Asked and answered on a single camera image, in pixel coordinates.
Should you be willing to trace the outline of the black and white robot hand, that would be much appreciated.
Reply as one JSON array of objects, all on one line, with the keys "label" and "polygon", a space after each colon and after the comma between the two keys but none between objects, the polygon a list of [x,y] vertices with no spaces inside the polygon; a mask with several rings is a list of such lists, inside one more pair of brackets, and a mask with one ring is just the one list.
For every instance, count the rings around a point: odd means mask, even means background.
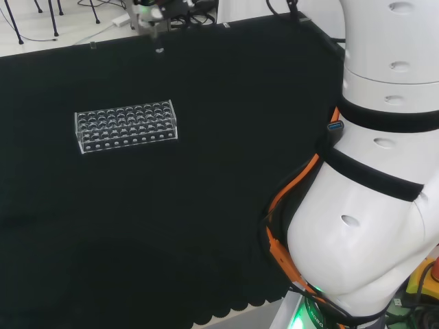
[{"label": "black and white robot hand", "polygon": [[175,16],[185,15],[194,7],[193,1],[126,1],[131,25],[139,35],[155,34],[162,22]]}]

